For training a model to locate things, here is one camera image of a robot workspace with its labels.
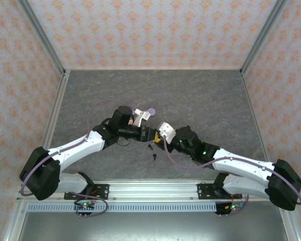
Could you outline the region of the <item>small controller circuit board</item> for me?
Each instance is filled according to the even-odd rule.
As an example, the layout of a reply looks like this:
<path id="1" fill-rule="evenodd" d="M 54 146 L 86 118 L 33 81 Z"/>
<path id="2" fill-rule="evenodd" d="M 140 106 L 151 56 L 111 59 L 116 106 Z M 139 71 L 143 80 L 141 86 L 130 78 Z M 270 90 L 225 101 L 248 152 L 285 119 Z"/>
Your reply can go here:
<path id="1" fill-rule="evenodd" d="M 235 212 L 239 211 L 243 208 L 245 203 L 232 203 L 232 202 L 216 202 L 216 211 L 217 215 L 230 215 L 235 214 Z"/>
<path id="2" fill-rule="evenodd" d="M 76 200 L 74 202 L 74 205 L 75 205 L 76 209 L 78 209 L 78 210 L 93 210 L 94 209 L 94 203 L 91 201 L 81 202 L 80 200 Z"/>

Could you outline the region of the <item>grey metal panel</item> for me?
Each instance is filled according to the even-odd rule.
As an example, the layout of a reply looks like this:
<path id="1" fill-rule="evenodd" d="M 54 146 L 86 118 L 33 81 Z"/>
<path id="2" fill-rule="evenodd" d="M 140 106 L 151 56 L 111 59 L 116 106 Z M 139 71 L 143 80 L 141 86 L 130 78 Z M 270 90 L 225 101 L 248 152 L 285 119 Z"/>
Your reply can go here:
<path id="1" fill-rule="evenodd" d="M 279 211 L 248 207 L 238 215 L 210 212 L 27 213 L 18 241 L 288 241 Z"/>

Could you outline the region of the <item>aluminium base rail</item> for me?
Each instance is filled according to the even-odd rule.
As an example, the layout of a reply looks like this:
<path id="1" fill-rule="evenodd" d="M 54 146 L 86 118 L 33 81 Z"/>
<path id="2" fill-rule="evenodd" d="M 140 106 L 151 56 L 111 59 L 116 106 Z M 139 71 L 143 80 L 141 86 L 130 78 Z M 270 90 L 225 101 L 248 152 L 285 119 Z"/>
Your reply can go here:
<path id="1" fill-rule="evenodd" d="M 183 201 L 199 200 L 197 184 L 214 180 L 192 179 L 114 179 L 87 181 L 79 174 L 61 177 L 57 188 L 44 190 L 44 199 L 64 198 L 64 193 L 81 193 L 93 184 L 109 184 L 108 200 L 113 201 Z"/>

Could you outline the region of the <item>aluminium table edge rail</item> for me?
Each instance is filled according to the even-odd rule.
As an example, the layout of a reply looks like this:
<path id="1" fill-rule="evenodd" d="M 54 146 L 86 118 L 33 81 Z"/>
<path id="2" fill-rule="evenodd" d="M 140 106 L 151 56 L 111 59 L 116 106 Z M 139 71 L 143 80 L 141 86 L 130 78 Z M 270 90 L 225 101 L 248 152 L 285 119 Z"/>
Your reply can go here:
<path id="1" fill-rule="evenodd" d="M 260 128 L 259 128 L 258 121 L 257 121 L 256 115 L 255 115 L 254 107 L 253 107 L 253 102 L 250 98 L 248 87 L 245 82 L 245 78 L 243 76 L 241 76 L 241 77 L 242 77 L 242 83 L 243 83 L 243 86 L 244 86 L 244 89 L 245 89 L 245 92 L 246 92 L 246 95 L 248 98 L 248 102 L 250 105 L 250 109 L 252 112 L 253 120 L 254 120 L 254 123 L 256 126 L 256 130 L 257 130 L 258 138 L 259 138 L 261 148 L 263 151 L 263 155 L 264 155 L 265 160 L 269 161 L 270 158 L 267 153 L 267 150 L 266 150 L 266 147 L 264 144 L 264 140 L 263 140 L 263 137 L 260 132 Z M 280 216 L 282 219 L 282 223 L 283 223 L 283 226 L 285 229 L 285 234 L 287 236 L 288 241 L 301 241 L 301 229 L 297 223 L 296 213 L 294 211 L 287 211 L 287 210 L 284 210 L 281 208 L 278 208 L 278 209 L 279 209 L 279 213 L 280 213 Z"/>
<path id="2" fill-rule="evenodd" d="M 45 134 L 43 137 L 43 141 L 42 141 L 42 146 L 45 149 L 49 148 L 51 145 L 53 133 L 54 133 L 55 126 L 57 123 L 57 119 L 58 119 L 59 111 L 61 108 L 62 100 L 64 97 L 64 93 L 66 90 L 66 86 L 68 83 L 69 75 L 70 75 L 70 70 L 66 69 L 65 73 L 62 74 L 62 76 L 61 76 L 57 94 L 56 94 L 54 104 L 52 107 L 51 115 L 50 115 L 46 130 L 45 130 Z M 12 216 L 8 223 L 8 227 L 7 227 L 5 236 L 3 238 L 3 241 L 18 241 L 19 240 L 31 198 L 32 197 L 23 198 L 18 194 L 17 198 L 14 199 L 14 201 L 13 201 L 14 209 L 12 211 Z"/>

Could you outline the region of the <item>aluminium frame corner post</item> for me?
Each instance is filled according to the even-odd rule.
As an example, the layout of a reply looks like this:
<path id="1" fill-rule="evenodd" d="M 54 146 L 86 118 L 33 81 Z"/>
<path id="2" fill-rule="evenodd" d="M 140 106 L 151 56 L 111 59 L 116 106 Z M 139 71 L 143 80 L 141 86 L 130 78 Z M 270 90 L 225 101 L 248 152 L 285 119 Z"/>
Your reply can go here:
<path id="1" fill-rule="evenodd" d="M 25 16 L 30 22 L 33 30 L 35 31 L 37 37 L 41 41 L 44 49 L 48 53 L 50 59 L 52 60 L 53 65 L 57 69 L 57 71 L 64 76 L 66 69 L 63 67 L 53 45 L 51 44 L 47 34 L 45 33 L 44 28 L 42 27 L 40 21 L 38 20 L 33 8 L 31 7 L 28 0 L 16 0 L 21 9 L 23 10 Z"/>
<path id="2" fill-rule="evenodd" d="M 253 63 L 262 45 L 266 41 L 266 38 L 268 37 L 270 31 L 275 25 L 277 19 L 281 15 L 282 10 L 284 9 L 287 2 L 288 0 L 276 0 L 274 7 L 272 8 L 269 16 L 267 17 L 242 67 L 239 69 L 242 77 L 249 71 L 251 64 Z"/>

